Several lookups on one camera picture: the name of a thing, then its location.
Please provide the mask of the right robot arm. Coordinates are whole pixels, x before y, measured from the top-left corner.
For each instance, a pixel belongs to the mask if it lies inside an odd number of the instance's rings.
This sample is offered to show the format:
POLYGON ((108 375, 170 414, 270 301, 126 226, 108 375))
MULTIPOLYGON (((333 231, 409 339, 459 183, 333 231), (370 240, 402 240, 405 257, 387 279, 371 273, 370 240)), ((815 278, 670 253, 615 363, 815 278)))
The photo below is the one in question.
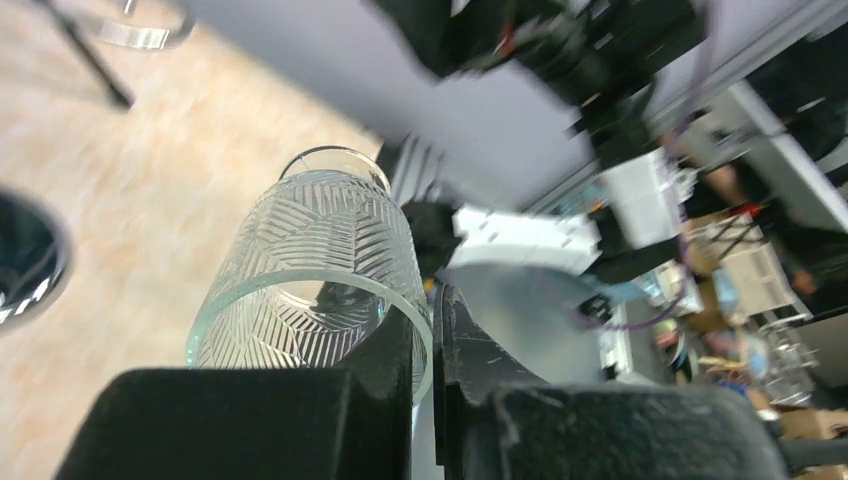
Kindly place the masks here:
POLYGON ((661 151, 645 112, 658 73, 707 36, 700 1, 382 1, 420 62, 439 78, 515 61, 575 108, 571 173, 609 173, 661 151))

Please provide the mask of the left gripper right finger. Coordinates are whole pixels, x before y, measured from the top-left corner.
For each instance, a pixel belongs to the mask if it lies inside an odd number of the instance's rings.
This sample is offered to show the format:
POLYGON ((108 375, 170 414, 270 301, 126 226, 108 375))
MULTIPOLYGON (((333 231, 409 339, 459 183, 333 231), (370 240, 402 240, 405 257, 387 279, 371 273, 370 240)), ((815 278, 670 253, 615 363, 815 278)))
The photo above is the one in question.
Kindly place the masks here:
POLYGON ((448 479, 785 479, 751 404, 717 387, 557 386, 433 291, 435 458, 448 479))

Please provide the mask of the glass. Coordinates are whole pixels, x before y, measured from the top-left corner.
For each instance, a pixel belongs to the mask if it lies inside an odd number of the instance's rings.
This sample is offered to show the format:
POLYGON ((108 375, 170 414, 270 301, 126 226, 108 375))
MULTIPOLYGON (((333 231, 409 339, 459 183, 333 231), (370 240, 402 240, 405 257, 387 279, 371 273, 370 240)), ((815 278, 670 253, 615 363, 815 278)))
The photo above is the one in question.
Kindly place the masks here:
POLYGON ((343 146, 302 152, 252 205, 189 331, 191 368, 331 367, 391 314, 412 327, 412 400, 433 376, 410 227, 384 172, 343 146))

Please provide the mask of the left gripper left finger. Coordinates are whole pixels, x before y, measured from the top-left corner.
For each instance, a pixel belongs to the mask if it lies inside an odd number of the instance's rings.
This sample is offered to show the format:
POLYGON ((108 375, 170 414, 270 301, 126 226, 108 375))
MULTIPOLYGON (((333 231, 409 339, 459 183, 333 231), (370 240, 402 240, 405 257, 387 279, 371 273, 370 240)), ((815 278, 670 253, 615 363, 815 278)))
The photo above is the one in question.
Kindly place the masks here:
POLYGON ((137 369, 99 394, 60 479, 405 479, 409 322, 396 309, 337 365, 137 369))

